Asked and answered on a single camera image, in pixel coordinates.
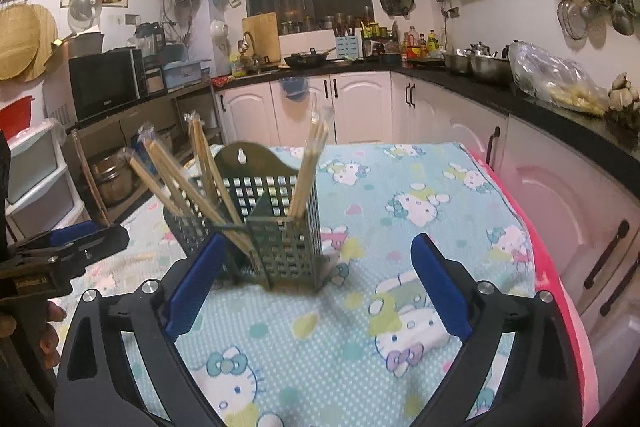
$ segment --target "frying pan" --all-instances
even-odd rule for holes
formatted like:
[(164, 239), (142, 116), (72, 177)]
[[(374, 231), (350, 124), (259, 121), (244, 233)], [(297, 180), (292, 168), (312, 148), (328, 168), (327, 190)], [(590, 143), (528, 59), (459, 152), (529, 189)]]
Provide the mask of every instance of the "frying pan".
[(284, 57), (284, 61), (292, 70), (314, 70), (324, 64), (326, 56), (334, 49), (335, 47), (322, 53), (316, 53), (316, 49), (311, 48), (308, 53), (294, 53), (289, 57)]

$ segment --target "stainless steel bowl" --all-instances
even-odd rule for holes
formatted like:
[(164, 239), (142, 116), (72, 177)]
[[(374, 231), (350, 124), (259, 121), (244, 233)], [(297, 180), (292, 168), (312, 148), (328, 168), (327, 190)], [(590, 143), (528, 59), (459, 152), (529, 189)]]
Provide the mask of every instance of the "stainless steel bowl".
[(460, 74), (469, 74), (471, 72), (469, 57), (463, 55), (444, 54), (444, 65), (449, 71)]
[(506, 58), (472, 55), (469, 62), (474, 76), (485, 84), (508, 86), (513, 82), (511, 65)]

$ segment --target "white cabinet door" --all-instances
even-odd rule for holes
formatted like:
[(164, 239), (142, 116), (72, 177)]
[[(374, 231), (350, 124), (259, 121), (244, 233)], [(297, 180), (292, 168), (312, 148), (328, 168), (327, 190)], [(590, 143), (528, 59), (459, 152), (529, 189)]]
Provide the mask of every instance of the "white cabinet door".
[[(331, 79), (328, 76), (310, 76), (307, 79), (309, 95), (296, 102), (289, 100), (279, 82), (271, 82), (271, 96), (278, 123), (280, 144), (285, 147), (304, 147), (311, 125), (311, 102), (314, 95), (319, 108), (332, 107)], [(329, 133), (328, 144), (335, 144), (335, 131)]]
[(580, 317), (598, 374), (602, 406), (616, 390), (640, 348), (640, 237), (591, 306)]
[(393, 143), (413, 143), (412, 118), (414, 112), (409, 104), (411, 79), (401, 73), (391, 73), (391, 117)]
[(442, 105), (439, 94), (444, 91), (438, 86), (421, 80), (411, 83), (409, 101), (412, 106), (411, 142), (442, 143), (445, 126), (448, 125), (447, 107)]
[[(636, 198), (596, 165), (542, 131), (509, 119), (500, 178), (532, 220), (578, 312), (585, 311), (620, 265), (640, 223)], [(584, 282), (626, 220), (629, 232)]]
[(331, 76), (338, 144), (391, 143), (391, 77), (386, 71)]
[(490, 165), (500, 172), (502, 151), (507, 134), (507, 117), (476, 102), (449, 92), (441, 87), (429, 86), (432, 107), (441, 113), (438, 133), (440, 142), (459, 142), (469, 151), (486, 159), (489, 142), (492, 142)]
[(228, 142), (250, 141), (266, 147), (280, 145), (268, 83), (227, 89), (217, 97)]

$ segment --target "wooden cutting board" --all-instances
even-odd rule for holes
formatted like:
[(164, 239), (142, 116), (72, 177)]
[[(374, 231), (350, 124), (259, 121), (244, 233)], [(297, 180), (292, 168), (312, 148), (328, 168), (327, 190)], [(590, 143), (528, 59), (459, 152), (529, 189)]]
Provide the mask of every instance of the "wooden cutting board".
[(31, 64), (15, 77), (15, 80), (19, 82), (35, 80), (44, 73), (44, 63), (47, 62), (52, 53), (51, 43), (58, 38), (58, 27), (51, 12), (39, 4), (32, 4), (31, 7), (40, 22), (40, 45)]
[(14, 4), (0, 10), (0, 80), (22, 73), (40, 47), (40, 23), (33, 7)]
[(242, 19), (242, 32), (251, 33), (255, 41), (255, 50), (249, 47), (248, 56), (254, 53), (260, 57), (269, 57), (271, 64), (280, 61), (280, 39), (278, 37), (278, 16), (275, 12), (262, 13)]

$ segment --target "plastic bag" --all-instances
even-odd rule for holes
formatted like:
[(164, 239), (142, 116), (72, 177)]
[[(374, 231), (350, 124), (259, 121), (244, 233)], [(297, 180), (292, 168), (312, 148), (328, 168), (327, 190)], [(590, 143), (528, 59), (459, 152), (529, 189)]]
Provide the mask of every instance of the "plastic bag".
[(573, 60), (554, 57), (527, 42), (514, 42), (509, 46), (509, 62), (516, 85), (539, 100), (595, 116), (603, 116), (609, 107), (607, 91)]

